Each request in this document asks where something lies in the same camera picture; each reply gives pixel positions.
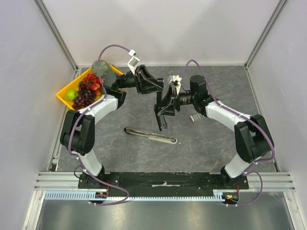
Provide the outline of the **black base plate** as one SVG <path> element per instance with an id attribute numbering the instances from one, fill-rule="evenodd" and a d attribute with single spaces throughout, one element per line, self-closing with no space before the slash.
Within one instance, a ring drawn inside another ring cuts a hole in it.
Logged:
<path id="1" fill-rule="evenodd" d="M 98 179 L 126 189 L 130 197 L 212 196 L 213 190 L 249 189 L 245 176 L 226 180 L 209 172 L 108 172 Z"/>

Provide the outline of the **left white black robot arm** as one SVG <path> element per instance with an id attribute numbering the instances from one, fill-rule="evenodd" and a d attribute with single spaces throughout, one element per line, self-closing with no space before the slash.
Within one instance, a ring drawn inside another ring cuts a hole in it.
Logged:
<path id="1" fill-rule="evenodd" d="M 105 169 L 93 149 L 96 123 L 123 105 L 126 98 L 123 88 L 135 88 L 139 94 L 162 92 L 164 80 L 154 78 L 144 65 L 126 74 L 116 73 L 113 66 L 100 70 L 97 65 L 93 65 L 92 73 L 96 77 L 101 76 L 106 87 L 104 94 L 84 109 L 66 113 L 60 143 L 80 162 L 83 172 L 89 175 L 89 184 L 101 188 L 105 184 Z"/>

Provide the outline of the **purple grape bunch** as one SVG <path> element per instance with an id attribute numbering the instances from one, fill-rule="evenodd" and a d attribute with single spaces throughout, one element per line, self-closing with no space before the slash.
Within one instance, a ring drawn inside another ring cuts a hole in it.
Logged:
<path id="1" fill-rule="evenodd" d="M 83 81 L 78 84 L 78 95 L 74 97 L 72 107 L 74 110 L 86 108 L 94 103 L 96 94 L 90 88 L 90 86 Z"/>

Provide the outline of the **green melon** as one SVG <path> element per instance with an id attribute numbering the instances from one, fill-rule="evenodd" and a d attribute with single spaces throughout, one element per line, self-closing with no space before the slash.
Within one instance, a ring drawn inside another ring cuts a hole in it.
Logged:
<path id="1" fill-rule="evenodd" d="M 100 60 L 100 61 L 95 61 L 92 66 L 92 73 L 96 76 L 96 77 L 101 77 L 104 78 L 104 76 L 111 71 L 111 66 L 109 63 L 107 63 L 104 60 Z"/>

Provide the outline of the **light green lime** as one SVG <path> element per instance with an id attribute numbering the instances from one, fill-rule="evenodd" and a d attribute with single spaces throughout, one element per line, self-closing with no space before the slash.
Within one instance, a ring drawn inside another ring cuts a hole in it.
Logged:
<path id="1" fill-rule="evenodd" d="M 71 89 L 71 90 L 68 90 L 66 95 L 65 95 L 65 100 L 66 101 L 69 101 L 69 102 L 72 102 L 74 98 L 78 97 L 79 94 L 78 94 L 78 91 L 75 90 L 75 89 Z"/>

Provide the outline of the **white black stapler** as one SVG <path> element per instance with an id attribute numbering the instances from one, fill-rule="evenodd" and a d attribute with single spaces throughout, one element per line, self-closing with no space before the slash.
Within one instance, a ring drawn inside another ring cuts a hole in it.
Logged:
<path id="1" fill-rule="evenodd" d="M 124 132 L 126 134 L 135 135 L 135 136 L 139 136 L 139 137 L 145 137 L 145 138 L 155 140 L 155 141 L 160 141 L 160 142 L 163 142 L 163 143 L 168 143 L 168 144 L 176 144 L 177 143 L 177 139 L 175 137 L 156 134 L 156 133 L 149 132 L 149 131 L 143 131 L 143 130 L 138 130 L 138 129 L 126 127 L 126 128 L 124 128 Z"/>

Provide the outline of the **yellow plastic tray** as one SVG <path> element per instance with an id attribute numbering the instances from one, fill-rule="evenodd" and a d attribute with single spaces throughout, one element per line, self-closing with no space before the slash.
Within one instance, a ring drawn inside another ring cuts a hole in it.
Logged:
<path id="1" fill-rule="evenodd" d="M 118 69 L 117 67 L 112 66 L 112 65 L 111 65 L 111 70 L 118 75 L 124 74 L 122 71 L 120 71 L 120 69 Z M 78 88 L 79 82 L 81 82 L 84 77 L 87 77 L 87 75 L 89 73 L 92 73 L 92 68 L 87 68 L 82 74 L 80 74 L 72 82 L 67 84 L 64 88 L 62 88 L 60 91 L 58 91 L 56 93 L 57 98 L 59 100 L 61 100 L 69 109 L 73 109 L 73 107 L 72 107 L 73 102 L 65 99 L 67 93 L 69 92 L 69 90 L 76 90 L 77 91 L 79 89 Z M 97 95 L 94 98 L 94 101 L 96 102 L 97 100 L 99 100 L 102 97 L 102 95 L 103 95 L 102 93 L 100 95 Z"/>

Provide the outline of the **red peach cluster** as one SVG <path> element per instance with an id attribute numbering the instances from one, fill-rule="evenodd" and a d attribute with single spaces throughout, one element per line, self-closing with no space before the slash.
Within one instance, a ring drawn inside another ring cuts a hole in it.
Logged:
<path id="1" fill-rule="evenodd" d="M 87 88 L 93 91 L 95 95 L 102 94 L 103 89 L 100 79 L 93 73 L 88 73 L 87 76 L 83 78 L 83 83 Z"/>

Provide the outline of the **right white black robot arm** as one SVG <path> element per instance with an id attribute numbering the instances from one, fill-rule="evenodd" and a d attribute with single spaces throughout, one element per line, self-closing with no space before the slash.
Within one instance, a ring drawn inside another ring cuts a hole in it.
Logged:
<path id="1" fill-rule="evenodd" d="M 221 169 L 220 184 L 232 188 L 237 179 L 246 175 L 253 164 L 264 160 L 268 152 L 274 153 L 274 143 L 263 116 L 240 113 L 217 100 L 210 92 L 205 78 L 194 75 L 189 80 L 190 89 L 180 92 L 181 78 L 173 76 L 168 91 L 156 93 L 154 112 L 160 130 L 167 128 L 166 116 L 174 116 L 184 105 L 194 109 L 206 118 L 213 119 L 233 131 L 236 155 Z"/>

